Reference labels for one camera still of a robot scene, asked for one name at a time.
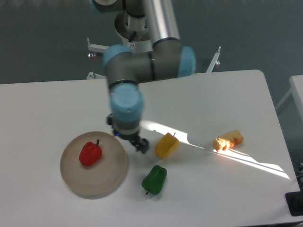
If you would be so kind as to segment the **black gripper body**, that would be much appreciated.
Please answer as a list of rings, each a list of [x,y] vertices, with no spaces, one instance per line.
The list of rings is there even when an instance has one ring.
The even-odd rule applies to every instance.
[[[139,120],[122,122],[111,113],[107,116],[107,124],[112,127],[114,136],[129,141],[133,146],[139,146],[141,139],[139,136]]]

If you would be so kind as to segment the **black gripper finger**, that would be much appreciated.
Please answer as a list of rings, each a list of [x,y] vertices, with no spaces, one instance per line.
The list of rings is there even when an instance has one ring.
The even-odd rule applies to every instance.
[[[145,154],[149,149],[149,142],[145,138],[140,138],[135,142],[136,151],[140,151],[142,154]]]

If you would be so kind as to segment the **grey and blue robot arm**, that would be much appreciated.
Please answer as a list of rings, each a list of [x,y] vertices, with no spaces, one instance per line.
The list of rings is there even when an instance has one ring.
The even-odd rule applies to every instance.
[[[170,0],[92,0],[90,5],[99,13],[118,12],[116,31],[128,40],[110,46],[103,55],[112,111],[107,123],[115,136],[145,153],[149,143],[139,135],[143,113],[139,84],[194,74],[194,50],[181,43]]]

